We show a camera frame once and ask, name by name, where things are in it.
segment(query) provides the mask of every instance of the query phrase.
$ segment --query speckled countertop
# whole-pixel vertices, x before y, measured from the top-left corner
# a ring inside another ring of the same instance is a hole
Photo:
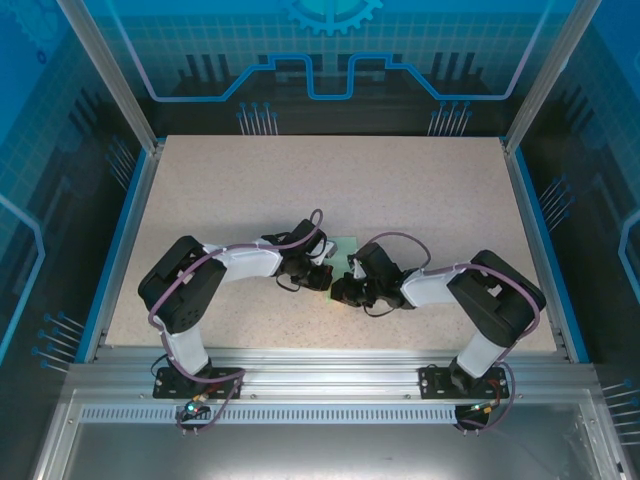
[[[138,232],[107,343],[160,345],[140,280],[183,235],[229,244],[289,230],[320,207],[329,236],[401,230],[424,240],[432,267],[491,249],[537,281],[496,138],[171,136]],[[401,268],[422,251],[381,240]],[[475,327],[454,304],[369,318],[273,279],[223,285],[203,320],[210,347],[459,349]],[[556,349],[546,314],[520,350]]]

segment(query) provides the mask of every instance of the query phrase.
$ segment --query black bracket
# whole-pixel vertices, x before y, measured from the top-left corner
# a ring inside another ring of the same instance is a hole
[[[509,385],[503,368],[492,367],[470,389],[469,394],[462,393],[451,382],[451,371],[448,367],[430,365],[418,369],[418,385],[423,400],[494,400],[497,393],[490,380],[500,385],[500,399],[509,398]]]
[[[226,377],[242,371],[241,368],[209,368],[207,369],[206,378]],[[215,390],[208,392],[210,399],[226,399],[229,392],[233,388],[236,380],[228,380],[216,385]],[[215,384],[198,383],[186,379],[175,368],[163,367],[159,368],[156,373],[156,381],[153,387],[153,398],[158,399],[178,399],[188,400],[210,389]],[[238,387],[231,397],[232,399],[240,398],[241,386]]]

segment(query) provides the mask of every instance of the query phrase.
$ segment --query gear graphic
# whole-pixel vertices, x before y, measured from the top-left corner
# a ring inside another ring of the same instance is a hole
[[[9,11],[29,40],[42,49],[59,30],[59,18],[54,0],[0,0],[0,13]]]
[[[289,20],[301,29],[311,28],[314,35],[336,31],[346,35],[350,28],[360,28],[363,20],[371,20],[372,12],[382,7],[381,0],[282,0]]]

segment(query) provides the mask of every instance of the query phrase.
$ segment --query enclosure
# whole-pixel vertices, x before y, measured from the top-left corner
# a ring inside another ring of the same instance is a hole
[[[632,0],[0,0],[6,478],[636,478],[637,18]],[[499,428],[422,398],[419,369],[474,335],[458,305],[370,318],[252,278],[200,322],[213,365],[246,369],[240,397],[182,438],[138,284],[184,235],[249,241],[318,207],[334,279],[391,230],[431,268],[490,249],[540,286]]]

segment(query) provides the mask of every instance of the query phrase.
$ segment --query perforated metal strip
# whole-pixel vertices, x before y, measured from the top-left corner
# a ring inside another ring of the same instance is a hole
[[[93,405],[82,410],[82,423],[170,424],[174,405]],[[213,412],[218,406],[211,405]],[[453,424],[449,405],[230,405],[220,423],[226,424]],[[193,423],[206,423],[211,413]]]

